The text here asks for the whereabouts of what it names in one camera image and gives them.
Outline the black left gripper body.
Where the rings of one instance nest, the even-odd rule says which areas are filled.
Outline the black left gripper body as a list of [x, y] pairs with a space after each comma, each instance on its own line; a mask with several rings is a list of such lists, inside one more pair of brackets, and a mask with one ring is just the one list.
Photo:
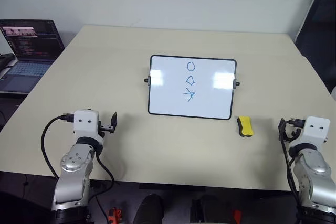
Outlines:
[[105, 136], [105, 132], [114, 133], [116, 129], [115, 124], [104, 125], [101, 121], [98, 122], [98, 134], [100, 136]]

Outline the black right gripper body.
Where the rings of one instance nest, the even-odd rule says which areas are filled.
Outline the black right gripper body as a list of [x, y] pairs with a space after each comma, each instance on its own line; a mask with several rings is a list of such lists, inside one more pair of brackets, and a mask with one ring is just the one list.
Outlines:
[[298, 139], [300, 134], [301, 134], [301, 128], [295, 128], [294, 130], [292, 130], [290, 132], [288, 132], [285, 129], [285, 142], [290, 143], [290, 142]]

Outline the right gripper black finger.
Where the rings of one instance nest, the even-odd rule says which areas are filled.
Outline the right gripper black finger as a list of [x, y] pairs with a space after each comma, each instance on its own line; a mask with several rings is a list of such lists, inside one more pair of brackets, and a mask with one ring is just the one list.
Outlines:
[[279, 140], [284, 141], [285, 140], [285, 128], [286, 128], [286, 120], [284, 118], [281, 118], [279, 125], [278, 125], [278, 131], [279, 131]]

